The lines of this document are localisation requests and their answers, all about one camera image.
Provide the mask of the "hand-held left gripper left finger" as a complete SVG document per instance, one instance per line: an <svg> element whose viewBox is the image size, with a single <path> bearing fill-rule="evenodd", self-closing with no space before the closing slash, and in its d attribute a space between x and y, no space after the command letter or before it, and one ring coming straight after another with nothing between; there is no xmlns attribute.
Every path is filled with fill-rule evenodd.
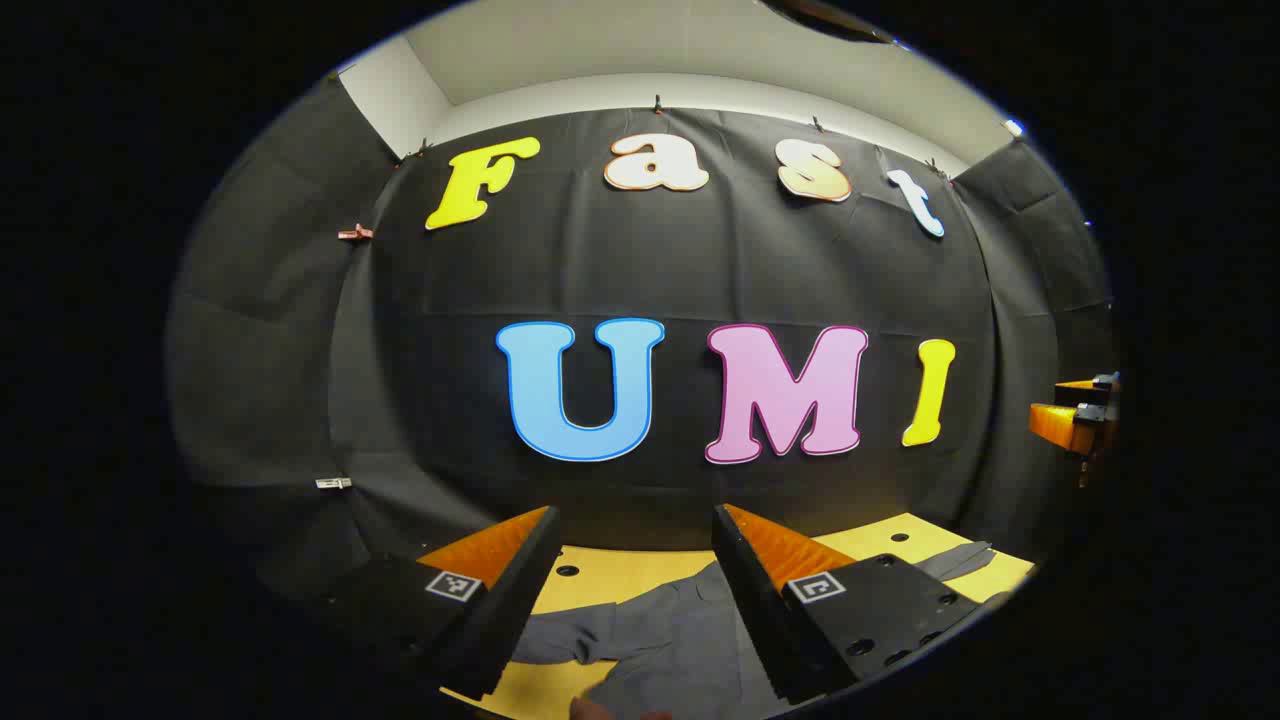
<svg viewBox="0 0 1280 720"><path fill-rule="evenodd" d="M490 694L562 548L543 506L413 559L374 557L330 587L330 626L428 689Z"/></svg>

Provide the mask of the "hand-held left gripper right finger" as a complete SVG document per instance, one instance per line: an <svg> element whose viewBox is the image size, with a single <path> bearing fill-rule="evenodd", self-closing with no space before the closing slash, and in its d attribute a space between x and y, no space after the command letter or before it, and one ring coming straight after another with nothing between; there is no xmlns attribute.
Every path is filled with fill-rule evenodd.
<svg viewBox="0 0 1280 720"><path fill-rule="evenodd" d="M712 547L774 693L790 705L859 691L925 657L1001 605L997 579L961 583L925 557L963 537L910 514L810 537L730 503L712 512Z"/></svg>

